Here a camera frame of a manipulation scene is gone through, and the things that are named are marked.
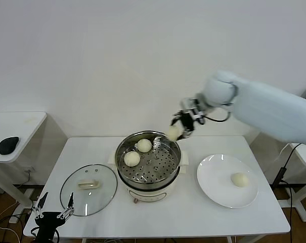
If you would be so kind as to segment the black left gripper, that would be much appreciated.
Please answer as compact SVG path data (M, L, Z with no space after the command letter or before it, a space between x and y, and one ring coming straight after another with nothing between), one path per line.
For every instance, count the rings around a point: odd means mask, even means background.
M56 236L56 242L60 242L60 235L57 230L58 227L65 224L65 219L69 219L74 213L74 193L72 192L68 201L66 209L62 212L44 212L42 209L45 205L48 192L46 192L41 199L39 199L36 206L32 207L35 214L37 231L34 242L54 242L54 236Z

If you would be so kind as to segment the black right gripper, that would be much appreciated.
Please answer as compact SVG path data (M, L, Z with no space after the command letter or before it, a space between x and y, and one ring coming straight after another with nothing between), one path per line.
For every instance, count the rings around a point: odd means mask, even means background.
M190 111L180 110L174 114L170 125L175 125L179 120L181 120L184 130L178 136L178 141L189 138L194 131L194 119L192 118Z

